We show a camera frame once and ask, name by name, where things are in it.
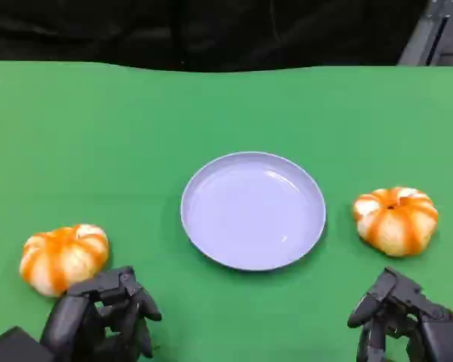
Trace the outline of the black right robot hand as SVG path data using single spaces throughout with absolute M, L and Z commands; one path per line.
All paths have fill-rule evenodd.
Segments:
M 410 361 L 453 361 L 453 311 L 431 302 L 420 284 L 390 267 L 360 299 L 347 326 L 362 328 L 357 361 L 387 361 L 388 336 L 408 339 Z

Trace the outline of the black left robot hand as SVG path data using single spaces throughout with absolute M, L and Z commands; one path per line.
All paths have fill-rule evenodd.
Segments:
M 56 361 L 137 361 L 151 358 L 146 320 L 162 313 L 127 265 L 69 287 L 55 302 L 40 343 Z

